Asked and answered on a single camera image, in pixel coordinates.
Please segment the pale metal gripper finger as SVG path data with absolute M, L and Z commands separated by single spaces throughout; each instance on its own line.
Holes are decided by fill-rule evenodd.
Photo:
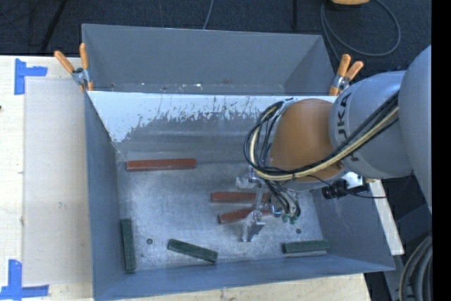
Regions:
M 254 237 L 254 212 L 251 211 L 244 219 L 242 225 L 241 241 L 251 242 Z
M 253 237 L 258 235 L 265 225 L 264 221 L 251 220 L 247 225 L 247 241 L 251 242 Z

